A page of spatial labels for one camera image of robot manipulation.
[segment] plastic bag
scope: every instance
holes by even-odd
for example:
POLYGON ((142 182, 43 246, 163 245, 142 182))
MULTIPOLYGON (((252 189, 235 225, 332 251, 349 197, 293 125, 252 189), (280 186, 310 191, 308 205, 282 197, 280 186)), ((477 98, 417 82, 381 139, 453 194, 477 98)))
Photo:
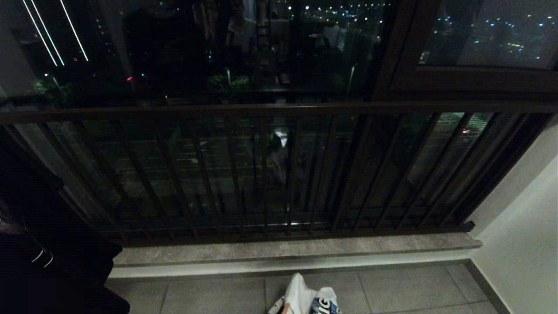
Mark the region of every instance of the plastic bag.
MULTIPOLYGON (((341 314, 337 296, 331 287, 324 287, 318 291, 310 289, 299 273, 292 276, 284 298, 281 314, 341 314)), ((278 313, 280 303, 281 299, 269 313, 278 313)))

